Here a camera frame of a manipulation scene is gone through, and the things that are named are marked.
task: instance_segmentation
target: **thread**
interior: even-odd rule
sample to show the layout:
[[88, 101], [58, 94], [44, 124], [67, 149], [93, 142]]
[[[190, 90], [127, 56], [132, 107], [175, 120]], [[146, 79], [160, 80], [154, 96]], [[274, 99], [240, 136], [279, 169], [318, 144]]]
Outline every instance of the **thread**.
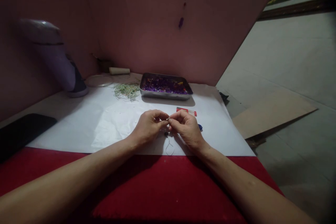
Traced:
[[[166, 147], [166, 154], [167, 154], [168, 156], [172, 156], [172, 155], [174, 154], [175, 148], [174, 148], [174, 146], [170, 143], [169, 136], [168, 136], [167, 138], [168, 138], [168, 145], [167, 145], [167, 147]], [[169, 145], [170, 145], [171, 147], [173, 147], [173, 152], [172, 152], [170, 155], [167, 153], [167, 148], [168, 148]]]
[[140, 95], [140, 88], [138, 82], [129, 82], [126, 84], [119, 84], [114, 86], [114, 96], [119, 99], [129, 100], [134, 102], [136, 97]]

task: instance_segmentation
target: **small container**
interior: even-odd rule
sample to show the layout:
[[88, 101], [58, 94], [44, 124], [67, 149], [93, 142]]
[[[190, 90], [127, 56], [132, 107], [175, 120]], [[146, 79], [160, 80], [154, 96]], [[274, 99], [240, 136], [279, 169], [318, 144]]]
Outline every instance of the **small container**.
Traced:
[[[183, 82], [183, 86], [186, 89], [188, 94], [176, 94], [176, 93], [165, 93], [165, 92], [155, 92], [155, 91], [147, 91], [144, 90], [144, 85], [147, 83], [147, 79], [152, 78], [166, 78], [171, 81]], [[144, 73], [140, 82], [140, 94], [144, 97], [152, 97], [152, 98], [163, 98], [163, 99], [173, 99], [173, 100], [188, 100], [191, 98], [193, 91], [189, 86], [189, 83], [185, 78], [179, 76], [172, 75], [162, 75], [156, 73]]]

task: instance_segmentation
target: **thread spool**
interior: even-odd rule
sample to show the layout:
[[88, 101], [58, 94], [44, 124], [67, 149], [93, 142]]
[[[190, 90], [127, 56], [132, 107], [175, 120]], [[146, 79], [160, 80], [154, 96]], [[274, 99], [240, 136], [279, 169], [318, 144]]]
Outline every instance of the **thread spool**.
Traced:
[[129, 68], [109, 68], [111, 75], [118, 75], [118, 74], [129, 74], [131, 71]]

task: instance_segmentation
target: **green thread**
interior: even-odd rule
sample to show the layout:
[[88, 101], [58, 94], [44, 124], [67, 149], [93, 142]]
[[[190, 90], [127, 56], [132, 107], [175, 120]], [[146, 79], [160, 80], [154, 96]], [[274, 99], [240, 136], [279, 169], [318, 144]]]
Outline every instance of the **green thread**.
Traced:
[[138, 82], [129, 82], [125, 84], [119, 84], [114, 86], [114, 96], [120, 100], [129, 100], [131, 102], [135, 101], [135, 98], [140, 94], [140, 88]]

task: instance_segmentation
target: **red tablecloth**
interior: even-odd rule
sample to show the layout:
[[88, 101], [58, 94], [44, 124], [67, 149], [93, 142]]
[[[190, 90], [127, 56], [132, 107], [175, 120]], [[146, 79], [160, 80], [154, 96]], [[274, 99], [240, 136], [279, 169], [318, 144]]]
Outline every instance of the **red tablecloth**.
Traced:
[[[86, 154], [24, 148], [0, 164], [0, 195]], [[281, 192], [257, 157], [230, 157]], [[208, 168], [194, 156], [135, 155], [69, 217], [86, 222], [246, 223]]]

